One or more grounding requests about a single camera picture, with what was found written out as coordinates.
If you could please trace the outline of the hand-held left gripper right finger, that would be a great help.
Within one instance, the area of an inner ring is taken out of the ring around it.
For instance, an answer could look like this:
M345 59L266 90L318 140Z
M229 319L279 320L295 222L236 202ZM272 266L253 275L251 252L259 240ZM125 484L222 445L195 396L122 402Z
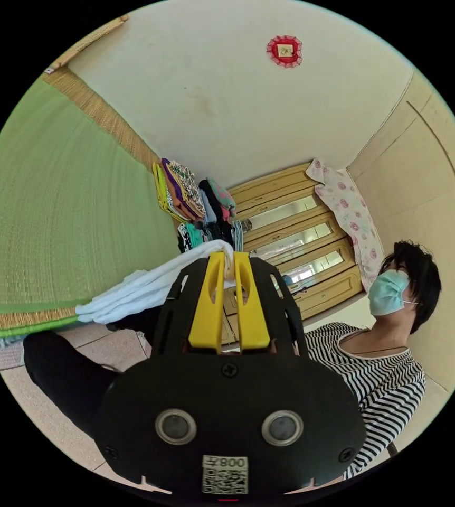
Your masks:
M235 252L234 268L240 352L265 350L270 345L270 335L249 255Z

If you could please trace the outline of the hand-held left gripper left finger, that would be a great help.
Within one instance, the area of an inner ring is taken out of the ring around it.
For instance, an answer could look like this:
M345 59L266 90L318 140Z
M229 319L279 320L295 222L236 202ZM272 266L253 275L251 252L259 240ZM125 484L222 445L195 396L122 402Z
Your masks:
M210 255L204 270L188 342L193 349L216 355L222 352L225 254Z

